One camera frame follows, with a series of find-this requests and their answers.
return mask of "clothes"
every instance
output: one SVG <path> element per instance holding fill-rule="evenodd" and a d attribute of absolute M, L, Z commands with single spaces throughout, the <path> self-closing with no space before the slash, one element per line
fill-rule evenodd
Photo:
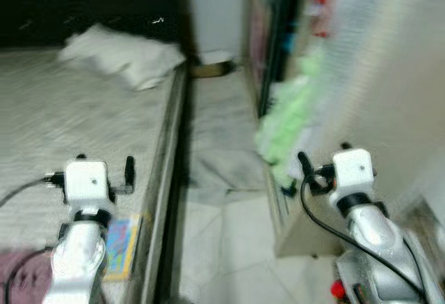
<path fill-rule="evenodd" d="M 289 156 L 300 132 L 312 116 L 314 102 L 322 93 L 312 77 L 320 72 L 323 51 L 300 58 L 302 75 L 283 84 L 270 113 L 263 117 L 255 136 L 258 153 L 272 167 L 276 183 L 287 188 L 293 178 L 288 175 Z"/>
<path fill-rule="evenodd" d="M 0 254 L 0 303 L 4 301 L 4 287 L 10 273 L 30 252 Z M 51 261 L 49 254 L 39 254 L 17 272 L 10 286 L 10 304 L 41 304 L 51 284 Z"/>

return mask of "green fabric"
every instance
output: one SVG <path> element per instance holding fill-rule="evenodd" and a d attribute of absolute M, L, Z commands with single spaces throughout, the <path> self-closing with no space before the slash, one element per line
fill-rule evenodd
<path fill-rule="evenodd" d="M 260 155 L 272 167 L 272 174 L 280 186 L 288 187 L 289 154 L 304 125 L 311 118 L 313 103 L 321 93 L 310 77 L 319 75 L 322 55 L 300 59 L 302 76 L 282 86 L 270 113 L 263 117 L 255 143 Z"/>

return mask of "mattress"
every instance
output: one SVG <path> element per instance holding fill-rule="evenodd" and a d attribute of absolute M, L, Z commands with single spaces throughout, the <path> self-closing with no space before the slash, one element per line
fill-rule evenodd
<path fill-rule="evenodd" d="M 79 153 L 104 160 L 116 186 L 123 183 L 126 157 L 133 156 L 135 191 L 118 196 L 117 216 L 143 215 L 135 268 L 130 280 L 105 282 L 103 288 L 107 303 L 145 302 L 152 296 L 146 279 L 159 259 L 152 251 L 160 252 L 160 244 L 152 241 L 163 231 L 183 68 L 158 87 L 135 93 L 91 72 L 70 70 L 55 57 L 53 49 L 0 54 L 0 196 L 63 170 Z M 55 244 L 64 221 L 69 219 L 60 190 L 23 191 L 0 209 L 0 249 Z"/>

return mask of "dark headboard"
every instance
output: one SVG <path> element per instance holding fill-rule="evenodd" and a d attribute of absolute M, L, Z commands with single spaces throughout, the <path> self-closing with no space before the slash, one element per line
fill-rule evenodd
<path fill-rule="evenodd" d="M 94 23 L 178 41 L 177 0 L 0 0 L 0 47 L 61 45 Z"/>

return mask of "black wire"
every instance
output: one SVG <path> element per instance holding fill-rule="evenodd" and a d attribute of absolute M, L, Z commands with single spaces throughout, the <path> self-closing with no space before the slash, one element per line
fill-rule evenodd
<path fill-rule="evenodd" d="M 34 257 L 37 257 L 38 255 L 41 255 L 45 252 L 48 252 L 52 250 L 52 247 L 46 247 L 43 248 L 42 250 L 37 250 L 35 252 L 29 253 L 27 256 L 25 256 L 23 259 L 21 259 L 19 261 L 19 263 L 17 263 L 14 268 L 12 269 L 12 271 L 10 272 L 8 279 L 6 280 L 6 283 L 4 285 L 4 294 L 5 294 L 5 304 L 10 304 L 10 296 L 9 296 L 9 290 L 11 288 L 11 282 L 14 280 L 15 276 L 17 275 L 17 273 L 19 272 L 19 270 L 31 259 L 33 259 Z"/>
<path fill-rule="evenodd" d="M 422 271 L 420 269 L 419 263 L 417 262 L 416 259 L 416 255 L 414 254 L 414 252 L 412 251 L 411 246 L 408 244 L 408 242 L 406 241 L 406 239 L 403 239 L 403 243 L 405 244 L 405 246 L 407 247 L 407 249 L 409 250 L 409 252 L 411 253 L 412 259 L 414 260 L 414 263 L 416 264 L 417 267 L 417 271 L 419 272 L 419 277 L 420 277 L 420 283 L 422 285 L 422 290 L 423 292 L 426 294 L 425 292 L 425 283 L 423 283 L 423 276 L 422 276 Z M 424 298 L 425 304 L 429 304 L 429 300 L 427 298 L 427 296 L 425 295 Z"/>
<path fill-rule="evenodd" d="M 300 199 L 301 199 L 302 208 L 306 212 L 306 214 L 309 216 L 309 218 L 312 219 L 312 221 L 315 224 L 317 224 L 319 227 L 332 233 L 334 236 L 339 237 L 341 240 L 346 241 L 350 245 L 356 247 L 357 249 L 361 250 L 362 252 L 365 252 L 370 257 L 379 261 L 379 263 L 383 264 L 389 270 L 393 271 L 398 277 L 400 277 L 402 280 L 404 280 L 420 296 L 420 298 L 422 298 L 425 302 L 427 302 L 425 292 L 422 289 L 419 289 L 418 286 L 416 286 L 408 277 L 406 277 L 401 271 L 399 271 L 393 264 L 391 264 L 387 260 L 379 257 L 372 250 L 369 250 L 368 248 L 361 245 L 360 243 L 357 243 L 356 240 L 354 240 L 353 238 L 345 235 L 344 233 L 341 233 L 340 231 L 334 229 L 333 227 L 330 227 L 329 225 L 325 224 L 324 222 L 317 219 L 317 217 L 315 217 L 315 215 L 310 211 L 310 209 L 307 206 L 306 201 L 305 201 L 305 188 L 307 185 L 307 180 L 308 180 L 308 178 L 305 177 L 301 183 Z"/>
<path fill-rule="evenodd" d="M 7 203 L 7 201 L 9 201 L 11 198 L 16 196 L 18 193 L 20 193 L 20 192 L 24 191 L 25 189 L 30 188 L 32 186 L 36 186 L 37 184 L 41 184 L 43 182 L 45 182 L 44 178 L 38 179 L 38 180 L 34 180 L 34 181 L 28 182 L 27 184 L 24 184 L 23 186 L 20 186 L 20 187 L 14 189 L 13 191 L 9 192 L 8 194 L 6 194 L 6 196 L 4 196 L 0 200 L 0 208 L 2 206 L 4 206 Z"/>

